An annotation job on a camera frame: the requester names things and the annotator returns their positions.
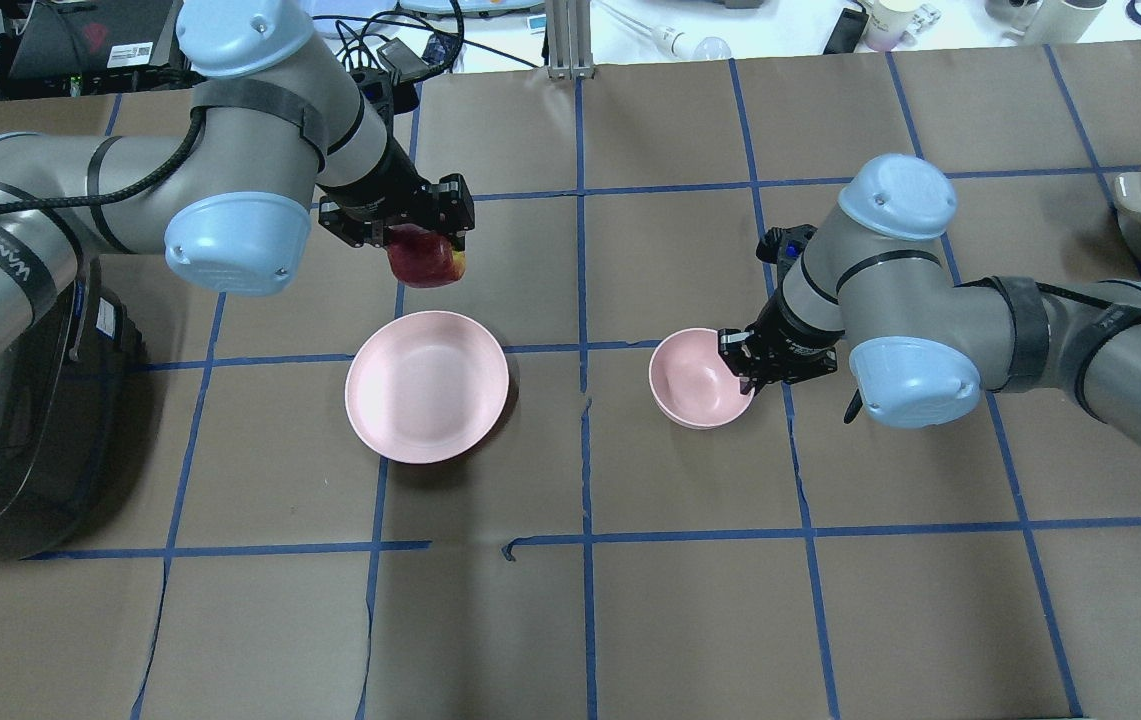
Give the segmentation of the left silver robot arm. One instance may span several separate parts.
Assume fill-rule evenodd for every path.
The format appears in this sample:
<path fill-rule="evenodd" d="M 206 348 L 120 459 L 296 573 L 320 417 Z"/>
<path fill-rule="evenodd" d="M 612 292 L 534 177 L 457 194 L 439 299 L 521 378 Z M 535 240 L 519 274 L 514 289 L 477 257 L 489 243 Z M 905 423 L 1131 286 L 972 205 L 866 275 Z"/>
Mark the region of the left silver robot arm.
<path fill-rule="evenodd" d="M 0 135 L 0 354 L 102 254 L 162 254 L 215 292 L 294 282 L 315 192 L 349 243 L 418 227 L 464 249 L 464 178 L 429 183 L 294 1 L 186 1 L 181 138 Z"/>

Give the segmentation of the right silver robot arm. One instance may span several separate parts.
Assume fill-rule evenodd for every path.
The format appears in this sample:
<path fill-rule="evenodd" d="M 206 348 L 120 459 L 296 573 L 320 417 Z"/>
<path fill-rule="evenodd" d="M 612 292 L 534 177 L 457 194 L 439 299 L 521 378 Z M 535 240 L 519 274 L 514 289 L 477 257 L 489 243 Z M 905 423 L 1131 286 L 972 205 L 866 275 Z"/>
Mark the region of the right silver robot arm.
<path fill-rule="evenodd" d="M 741 393 L 834 373 L 845 341 L 848 416 L 926 428 L 966 416 L 986 393 L 1057 388 L 1141 447 L 1141 282 L 954 282 L 940 243 L 955 210 L 940 169 L 885 154 L 820 225 L 766 233 L 756 254 L 777 268 L 774 296 L 748 327 L 717 333 Z"/>

